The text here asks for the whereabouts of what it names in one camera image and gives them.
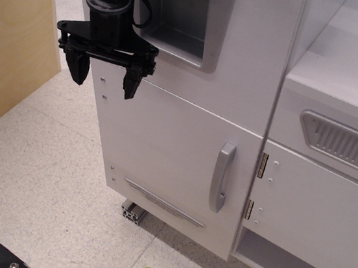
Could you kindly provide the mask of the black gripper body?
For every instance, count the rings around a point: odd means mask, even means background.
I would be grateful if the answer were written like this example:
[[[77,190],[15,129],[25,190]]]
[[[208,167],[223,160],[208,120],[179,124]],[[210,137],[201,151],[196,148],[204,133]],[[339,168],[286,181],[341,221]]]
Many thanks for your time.
[[[61,20],[59,47],[72,47],[104,62],[125,68],[139,67],[142,77],[153,75],[159,50],[138,36],[132,28],[132,17],[91,13],[88,21]]]

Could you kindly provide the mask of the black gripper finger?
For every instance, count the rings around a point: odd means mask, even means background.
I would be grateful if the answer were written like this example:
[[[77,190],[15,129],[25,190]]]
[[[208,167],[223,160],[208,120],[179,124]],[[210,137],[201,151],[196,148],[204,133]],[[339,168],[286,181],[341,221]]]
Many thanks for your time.
[[[64,53],[66,54],[66,62],[72,79],[76,82],[76,84],[82,85],[89,73],[89,56],[82,51],[73,49],[72,47],[66,47]]]
[[[124,99],[132,99],[135,96],[137,88],[142,81],[142,69],[137,67],[128,67],[123,80]]]

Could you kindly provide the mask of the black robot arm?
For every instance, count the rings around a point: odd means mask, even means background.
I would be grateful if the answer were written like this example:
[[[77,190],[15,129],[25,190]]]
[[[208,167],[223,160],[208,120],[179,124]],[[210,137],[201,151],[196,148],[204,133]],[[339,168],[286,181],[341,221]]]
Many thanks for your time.
[[[135,0],[86,0],[89,20],[61,20],[57,23],[61,37],[58,45],[66,54],[72,79],[82,85],[90,69],[91,58],[122,66],[126,69],[123,80],[125,99],[135,96],[143,77],[155,71],[157,47],[138,36],[134,28],[150,25],[134,20]],[[149,0],[142,0],[151,8]]]

